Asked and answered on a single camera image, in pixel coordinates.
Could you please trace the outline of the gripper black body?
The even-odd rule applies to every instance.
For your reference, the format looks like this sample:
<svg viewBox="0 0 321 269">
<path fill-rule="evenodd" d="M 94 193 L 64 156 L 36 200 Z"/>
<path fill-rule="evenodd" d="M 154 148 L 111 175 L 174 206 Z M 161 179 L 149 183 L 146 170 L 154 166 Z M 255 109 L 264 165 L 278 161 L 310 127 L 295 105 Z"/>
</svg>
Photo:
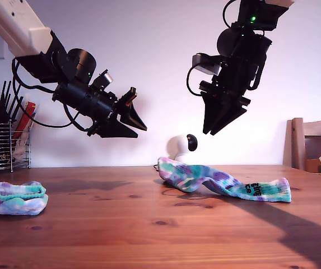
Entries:
<svg viewBox="0 0 321 269">
<path fill-rule="evenodd" d="M 86 94 L 85 98 L 77 106 L 78 112 L 93 120 L 93 124 L 86 131 L 88 136 L 98 135 L 97 122 L 108 120 L 120 114 L 120 101 L 132 101 L 136 97 L 136 89 L 131 87 L 120 99 L 117 99 L 112 92 L 102 91 L 98 95 Z"/>
<path fill-rule="evenodd" d="M 257 89 L 263 72 L 263 63 L 200 62 L 198 70 L 212 76 L 211 82 L 202 81 L 202 94 L 210 94 L 230 103 L 244 97 L 246 91 Z"/>
</svg>

